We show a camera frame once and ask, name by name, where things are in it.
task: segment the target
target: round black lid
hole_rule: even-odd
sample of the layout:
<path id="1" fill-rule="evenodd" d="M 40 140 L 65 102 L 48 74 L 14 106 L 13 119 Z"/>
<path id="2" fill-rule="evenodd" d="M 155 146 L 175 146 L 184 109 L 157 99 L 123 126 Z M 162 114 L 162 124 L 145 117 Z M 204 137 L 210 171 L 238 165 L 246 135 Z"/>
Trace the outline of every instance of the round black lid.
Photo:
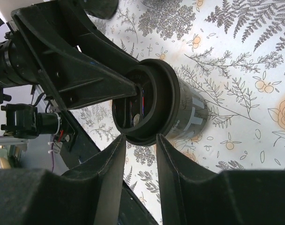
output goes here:
<path id="1" fill-rule="evenodd" d="M 156 134 L 166 135 L 179 108 L 179 82 L 172 67 L 161 60 L 143 60 L 125 76 L 136 84 L 137 95 L 113 100 L 113 120 L 127 141 L 155 144 Z"/>

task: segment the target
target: white tablecloth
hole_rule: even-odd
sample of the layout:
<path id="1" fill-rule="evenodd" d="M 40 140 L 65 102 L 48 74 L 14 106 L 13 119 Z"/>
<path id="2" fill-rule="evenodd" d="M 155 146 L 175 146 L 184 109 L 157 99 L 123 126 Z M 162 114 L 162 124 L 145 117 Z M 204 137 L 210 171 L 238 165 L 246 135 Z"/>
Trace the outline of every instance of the white tablecloth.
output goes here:
<path id="1" fill-rule="evenodd" d="M 197 137 L 172 144 L 214 171 L 285 169 L 285 0 L 121 0 L 96 26 L 161 59 L 207 101 Z M 119 134 L 110 102 L 73 111 L 100 149 Z M 124 180 L 161 223 L 156 148 L 127 145 Z"/>

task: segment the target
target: screw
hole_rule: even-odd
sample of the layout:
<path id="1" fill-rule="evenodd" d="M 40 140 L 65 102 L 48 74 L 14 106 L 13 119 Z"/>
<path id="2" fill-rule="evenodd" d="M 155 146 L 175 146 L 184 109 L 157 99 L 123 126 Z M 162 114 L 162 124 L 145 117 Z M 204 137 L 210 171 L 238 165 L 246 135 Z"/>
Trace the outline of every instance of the screw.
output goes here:
<path id="1" fill-rule="evenodd" d="M 69 142 L 71 140 L 69 135 L 66 135 L 66 142 Z"/>

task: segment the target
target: plastic container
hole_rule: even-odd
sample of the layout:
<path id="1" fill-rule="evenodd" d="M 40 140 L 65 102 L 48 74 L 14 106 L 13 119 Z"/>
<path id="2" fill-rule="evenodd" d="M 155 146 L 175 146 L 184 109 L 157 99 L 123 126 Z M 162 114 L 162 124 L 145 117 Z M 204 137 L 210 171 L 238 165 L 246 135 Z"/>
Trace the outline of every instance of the plastic container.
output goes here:
<path id="1" fill-rule="evenodd" d="M 113 120 L 127 141 L 153 145 L 156 135 L 170 140 L 193 138 L 204 128 L 208 109 L 204 99 L 172 67 L 161 60 L 143 60 L 126 78 L 137 85 L 137 96 L 113 100 Z"/>

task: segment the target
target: tablecloth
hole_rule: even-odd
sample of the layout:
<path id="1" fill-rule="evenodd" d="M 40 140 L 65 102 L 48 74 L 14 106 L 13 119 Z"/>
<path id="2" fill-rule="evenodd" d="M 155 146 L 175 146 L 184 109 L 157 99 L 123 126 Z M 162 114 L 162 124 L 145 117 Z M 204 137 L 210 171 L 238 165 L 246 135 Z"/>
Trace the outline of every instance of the tablecloth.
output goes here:
<path id="1" fill-rule="evenodd" d="M 285 170 L 285 0 L 121 0 L 91 18 L 124 51 L 169 63 L 206 100 L 202 133 L 171 141 L 212 170 Z M 73 111 L 104 149 L 119 134 L 111 102 Z M 124 180 L 162 223 L 156 147 L 127 144 Z"/>

